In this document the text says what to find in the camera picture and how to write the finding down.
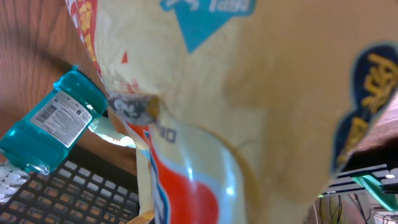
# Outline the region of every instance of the bottle cap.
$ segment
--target bottle cap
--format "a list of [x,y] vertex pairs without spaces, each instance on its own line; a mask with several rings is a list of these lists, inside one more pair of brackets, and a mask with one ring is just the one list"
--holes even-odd
[[29,179],[29,174],[8,162],[0,164],[0,203],[6,203]]

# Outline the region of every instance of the teal liquid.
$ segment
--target teal liquid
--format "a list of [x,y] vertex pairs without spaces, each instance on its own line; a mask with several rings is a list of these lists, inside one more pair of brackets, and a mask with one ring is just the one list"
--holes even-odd
[[[31,112],[14,126],[0,140],[0,149],[8,158],[9,162],[26,171],[48,174],[66,158],[88,128],[90,123],[101,116],[106,107],[106,98],[88,78],[74,68],[66,73],[59,81],[54,83],[51,91]],[[31,122],[31,119],[46,107],[49,101],[60,91],[64,91],[79,104],[81,104],[91,115],[84,126],[83,131],[68,147],[62,144],[42,128]]]

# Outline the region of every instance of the dark blue label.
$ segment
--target dark blue label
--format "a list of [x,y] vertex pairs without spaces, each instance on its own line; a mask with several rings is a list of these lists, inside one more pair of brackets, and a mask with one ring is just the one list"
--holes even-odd
[[249,16],[256,0],[161,0],[174,9],[188,52],[192,53],[233,16]]
[[336,132],[332,172],[348,161],[369,129],[369,122],[393,96],[398,79],[398,55],[390,44],[379,44],[364,51],[353,71],[355,110],[344,118]]

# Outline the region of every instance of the mouthwash bottle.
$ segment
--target mouthwash bottle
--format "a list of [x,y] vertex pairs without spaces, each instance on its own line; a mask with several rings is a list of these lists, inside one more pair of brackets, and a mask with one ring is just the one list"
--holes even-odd
[[8,161],[0,164],[0,202],[27,181],[30,171],[47,175],[66,158],[84,130],[106,107],[106,97],[74,67],[0,140]]

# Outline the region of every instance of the yellow character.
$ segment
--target yellow character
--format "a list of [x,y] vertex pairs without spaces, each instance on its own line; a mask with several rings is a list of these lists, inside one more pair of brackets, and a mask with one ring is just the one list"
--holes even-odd
[[94,49],[93,49],[93,46],[91,44],[91,35],[90,34],[87,34],[85,36],[85,43],[86,43],[87,51],[88,51],[88,54],[89,54],[91,60],[93,62],[96,62],[97,59],[95,58]]
[[365,137],[367,131],[368,123],[362,118],[353,117],[344,149],[337,157],[338,164],[344,164],[347,162],[350,152],[354,150],[363,137]]
[[377,65],[371,67],[365,78],[364,88],[371,95],[365,97],[361,104],[363,107],[367,107],[371,114],[375,114],[380,107],[387,103],[396,86],[398,67],[391,60],[377,54],[370,54],[368,60]]
[[90,28],[91,21],[91,3],[86,2],[79,8],[80,28],[83,33]]

